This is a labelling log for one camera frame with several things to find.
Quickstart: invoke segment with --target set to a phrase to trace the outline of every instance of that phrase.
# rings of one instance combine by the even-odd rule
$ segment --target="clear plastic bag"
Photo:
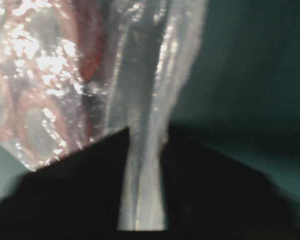
[[[166,227],[159,153],[207,0],[0,0],[0,144],[35,171],[127,126],[120,229]]]

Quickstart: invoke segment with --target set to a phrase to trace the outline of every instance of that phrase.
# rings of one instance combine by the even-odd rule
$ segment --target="red object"
[[[65,57],[67,65],[64,66],[65,70],[78,80],[78,77],[81,77],[84,82],[90,81],[101,63],[104,42],[102,18],[95,1],[46,0],[43,2],[47,6],[37,9],[28,7],[23,14],[14,17],[16,25],[24,25],[23,30],[29,33],[30,42],[31,37],[39,41],[35,58],[42,56],[40,53],[42,50],[46,51],[47,56],[56,55],[57,48],[62,47],[62,53],[58,51],[57,55]],[[17,12],[18,9],[23,9],[23,5],[16,8]],[[54,36],[53,31],[59,32],[60,36]]]
[[[32,164],[53,162],[89,144],[91,123],[83,106],[75,101],[71,96],[58,99],[37,89],[22,94],[18,136]]]

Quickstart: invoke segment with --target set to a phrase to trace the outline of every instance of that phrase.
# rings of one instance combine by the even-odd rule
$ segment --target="green background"
[[[300,227],[300,0],[211,0],[172,122],[266,174]]]

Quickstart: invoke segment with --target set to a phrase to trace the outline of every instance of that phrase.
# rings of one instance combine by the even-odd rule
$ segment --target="plastic wrap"
[[[0,144],[35,171],[127,126],[119,228],[167,227],[159,153],[207,0],[0,0]]]

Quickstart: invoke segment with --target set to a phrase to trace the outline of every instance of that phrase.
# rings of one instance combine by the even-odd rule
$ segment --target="black object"
[[[0,204],[0,230],[115,230],[128,149],[125,130],[27,174]],[[288,206],[265,176],[188,140],[177,129],[170,130],[161,162],[171,230],[293,224]]]

